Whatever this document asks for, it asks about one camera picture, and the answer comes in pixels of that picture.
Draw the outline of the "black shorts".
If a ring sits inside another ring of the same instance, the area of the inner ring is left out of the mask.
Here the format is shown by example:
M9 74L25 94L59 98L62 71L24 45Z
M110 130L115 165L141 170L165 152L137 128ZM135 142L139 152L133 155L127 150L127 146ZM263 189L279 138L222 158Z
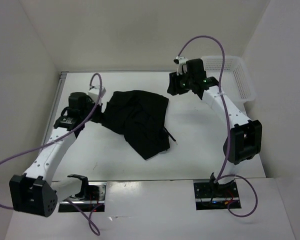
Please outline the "black shorts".
M102 113L103 127L122 135L125 141L148 160L170 149L176 139L165 127L169 99L157 93L115 91Z

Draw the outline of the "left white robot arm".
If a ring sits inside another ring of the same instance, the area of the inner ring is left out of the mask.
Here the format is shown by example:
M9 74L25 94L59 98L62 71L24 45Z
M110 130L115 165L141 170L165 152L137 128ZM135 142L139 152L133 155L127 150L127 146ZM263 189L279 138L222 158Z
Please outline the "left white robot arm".
M52 182L64 155L77 140L85 123L100 121L105 92L105 88L93 87L88 93L70 94L68 106L55 121L47 145L22 175L13 175L9 181L15 211L49 217L57 203L68 197L75 196L84 200L89 196L90 187L86 176L70 174L56 184Z

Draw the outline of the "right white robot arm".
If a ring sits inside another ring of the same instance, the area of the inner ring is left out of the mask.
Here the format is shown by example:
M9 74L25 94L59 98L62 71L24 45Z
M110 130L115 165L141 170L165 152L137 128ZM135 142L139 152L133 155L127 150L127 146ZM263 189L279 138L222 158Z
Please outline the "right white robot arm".
M193 92L226 125L227 137L223 144L225 160L209 180L212 198L220 197L234 182L239 164L260 153L262 124L242 113L222 90L220 82L213 76L207 76L202 59L188 60L178 56L174 63L177 64L177 70L169 74L167 93L175 96Z

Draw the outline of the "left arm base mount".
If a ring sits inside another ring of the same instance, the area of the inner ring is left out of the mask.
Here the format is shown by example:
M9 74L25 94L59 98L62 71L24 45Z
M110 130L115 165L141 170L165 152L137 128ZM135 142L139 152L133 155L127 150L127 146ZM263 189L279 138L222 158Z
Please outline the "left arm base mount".
M82 181L57 182L53 189L58 200L58 212L71 213L81 210L88 213L97 207L96 212L105 211L107 183L105 181L89 181L82 188Z

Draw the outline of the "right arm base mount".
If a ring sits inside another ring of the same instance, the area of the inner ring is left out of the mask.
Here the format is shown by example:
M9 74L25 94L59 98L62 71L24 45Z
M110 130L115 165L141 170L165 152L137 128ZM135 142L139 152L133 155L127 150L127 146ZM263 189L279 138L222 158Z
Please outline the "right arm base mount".
M232 181L225 189L214 191L209 180L193 181L195 207L197 211L241 209L237 184Z

